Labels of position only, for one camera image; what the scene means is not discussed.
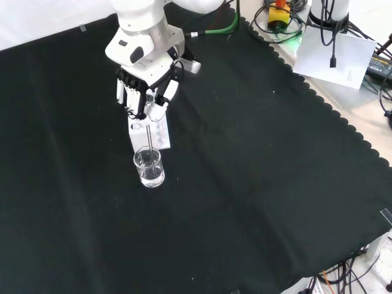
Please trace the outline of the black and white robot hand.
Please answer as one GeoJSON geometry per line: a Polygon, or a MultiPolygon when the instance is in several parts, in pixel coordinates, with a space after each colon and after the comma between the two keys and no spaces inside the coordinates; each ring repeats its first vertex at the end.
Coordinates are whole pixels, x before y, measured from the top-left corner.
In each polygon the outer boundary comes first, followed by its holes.
{"type": "Polygon", "coordinates": [[[171,47],[149,59],[144,56],[143,48],[137,47],[130,59],[134,61],[130,67],[121,66],[116,71],[116,99],[135,129],[160,121],[186,73],[196,75],[201,68],[188,48],[180,55],[171,47]]]}

